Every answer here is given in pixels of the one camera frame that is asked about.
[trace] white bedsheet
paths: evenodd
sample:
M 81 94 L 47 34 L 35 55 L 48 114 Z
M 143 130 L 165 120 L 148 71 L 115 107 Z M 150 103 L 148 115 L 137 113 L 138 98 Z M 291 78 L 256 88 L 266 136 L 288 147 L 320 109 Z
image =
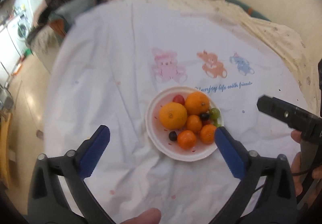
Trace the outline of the white bedsheet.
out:
M 224 70 L 214 68 L 217 57 Z M 307 108 L 297 82 L 264 43 L 220 13 L 181 13 L 158 0 L 101 5 L 77 20 L 56 59 L 45 151 L 63 155 L 108 126 L 111 141 L 86 183 L 117 223 L 150 207 L 162 211 L 161 223 L 208 223 L 238 185 L 218 150 L 200 161 L 174 161 L 146 135 L 149 101 L 178 84 L 205 91 L 248 150 L 283 153 L 289 161 L 299 151 L 290 129 L 256 107 L 267 94 Z

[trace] orange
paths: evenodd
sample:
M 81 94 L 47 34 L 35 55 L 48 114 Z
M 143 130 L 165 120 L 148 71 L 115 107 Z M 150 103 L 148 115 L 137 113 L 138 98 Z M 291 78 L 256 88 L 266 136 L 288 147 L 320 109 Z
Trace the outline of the orange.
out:
M 204 125 L 199 133 L 200 140 L 204 144 L 211 144 L 215 140 L 215 130 L 217 128 L 214 125 Z
M 183 131 L 178 135 L 178 145 L 185 150 L 193 148 L 197 143 L 197 137 L 192 131 Z
M 197 115 L 190 115 L 187 118 L 186 126 L 187 130 L 197 134 L 202 128 L 202 121 Z
M 208 111 L 209 99 L 200 91 L 190 93 L 186 98 L 185 108 L 189 115 L 199 115 Z
M 166 129 L 179 129 L 186 124 L 187 110 L 179 103 L 170 102 L 160 109 L 159 119 Z

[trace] finger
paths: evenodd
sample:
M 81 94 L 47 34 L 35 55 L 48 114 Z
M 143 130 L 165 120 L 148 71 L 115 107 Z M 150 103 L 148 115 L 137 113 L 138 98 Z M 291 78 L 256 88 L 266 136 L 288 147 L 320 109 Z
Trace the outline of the finger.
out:
M 295 140 L 297 143 L 300 143 L 302 138 L 301 138 L 301 133 L 299 131 L 292 131 L 291 132 L 291 138 Z
M 299 152 L 295 155 L 295 158 L 292 162 L 291 172 L 299 173 L 300 171 L 301 171 L 301 153 Z M 302 184 L 300 182 L 300 176 L 294 176 L 293 181 L 295 186 L 295 193 L 296 193 L 296 196 L 298 196 L 299 194 L 302 193 L 302 190 L 303 190 Z
M 317 196 L 320 194 L 320 191 L 322 189 L 322 182 L 318 182 L 315 190 L 312 192 L 312 194 L 309 196 L 308 200 L 306 201 L 307 205 L 311 207 Z
M 322 178 L 322 166 L 316 168 L 312 172 L 312 178 L 314 179 L 320 179 Z
M 161 211 L 157 208 L 151 208 L 141 215 L 122 222 L 121 224 L 159 224 L 161 220 Z

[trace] cartoon print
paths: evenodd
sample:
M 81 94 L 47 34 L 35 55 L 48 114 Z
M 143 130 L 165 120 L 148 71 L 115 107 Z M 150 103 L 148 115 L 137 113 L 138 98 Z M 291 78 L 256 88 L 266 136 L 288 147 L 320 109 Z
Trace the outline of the cartoon print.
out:
M 152 66 L 152 71 L 157 82 L 165 83 L 174 80 L 183 83 L 187 80 L 186 69 L 178 65 L 176 52 L 153 48 L 152 53 L 156 63 Z
M 197 53 L 197 56 L 205 62 L 202 65 L 202 69 L 209 77 L 213 79 L 217 78 L 217 76 L 222 78 L 227 77 L 227 71 L 223 67 L 223 63 L 218 61 L 218 56 L 216 54 L 203 51 L 202 53 Z
M 239 73 L 243 74 L 244 76 L 246 76 L 247 74 L 255 73 L 255 71 L 249 66 L 249 62 L 246 59 L 240 57 L 237 53 L 235 53 L 233 57 L 230 57 L 229 61 L 230 63 L 234 61 L 235 64 L 237 64 Z

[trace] green fabric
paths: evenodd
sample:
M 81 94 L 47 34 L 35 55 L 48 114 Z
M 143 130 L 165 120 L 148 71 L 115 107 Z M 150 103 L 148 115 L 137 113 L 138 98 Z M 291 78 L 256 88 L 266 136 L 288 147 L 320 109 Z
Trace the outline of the green fabric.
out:
M 240 2 L 239 0 L 225 0 L 227 2 L 239 5 L 244 11 L 248 12 L 248 10 L 251 8 L 250 6 Z M 270 21 L 268 18 L 260 14 L 258 11 L 253 10 L 251 13 L 251 17 L 257 18 L 257 19 L 262 19 L 262 20 L 267 20 Z

